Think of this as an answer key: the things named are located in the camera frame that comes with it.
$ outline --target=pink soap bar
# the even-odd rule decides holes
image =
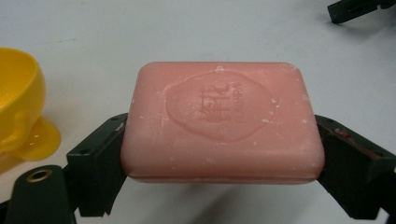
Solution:
[[[289,63],[149,63],[121,149],[143,182],[300,184],[324,151],[300,71]]]

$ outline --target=cup rim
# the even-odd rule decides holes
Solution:
[[[28,90],[32,86],[32,83],[34,82],[35,77],[38,74],[39,66],[38,66],[38,61],[35,59],[35,57],[33,57],[31,54],[25,51],[19,49],[13,49],[13,48],[2,48],[2,47],[0,47],[0,51],[3,51],[5,53],[16,53],[18,54],[18,56],[23,56],[33,63],[33,71],[30,79],[26,82],[26,85],[23,87],[22,91],[14,94],[14,96],[12,96],[7,103],[5,103],[3,106],[0,107],[0,113],[1,113],[2,111],[5,111],[8,107],[10,107],[14,102],[18,101],[18,99],[21,98],[23,93],[26,92],[26,90]]]

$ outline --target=white table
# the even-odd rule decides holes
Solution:
[[[153,61],[289,62],[315,113],[396,153],[396,7],[343,25],[334,1],[0,2],[0,45],[30,52],[47,80],[43,114],[63,140],[39,162],[0,174],[13,181],[65,154],[106,119],[127,112],[136,74]],[[127,179],[109,217],[78,223],[384,223],[350,219],[318,183],[301,186],[140,184]]]

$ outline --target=black object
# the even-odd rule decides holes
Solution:
[[[67,154],[63,170],[43,166],[22,175],[10,202],[0,204],[0,224],[74,224],[77,208],[83,217],[109,214],[126,178],[120,165],[126,120],[122,114],[106,121]],[[396,157],[332,119],[316,120],[326,155],[319,183],[351,217],[375,219],[382,207],[395,224]]]
[[[342,0],[329,5],[327,9],[332,22],[338,24],[376,11],[378,5],[382,9],[386,9],[395,4],[396,0]]]

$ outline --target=oval imprint on soap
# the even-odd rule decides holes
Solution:
[[[170,118],[186,130],[216,141],[242,140],[267,125],[276,98],[243,74],[224,70],[191,77],[166,97]]]

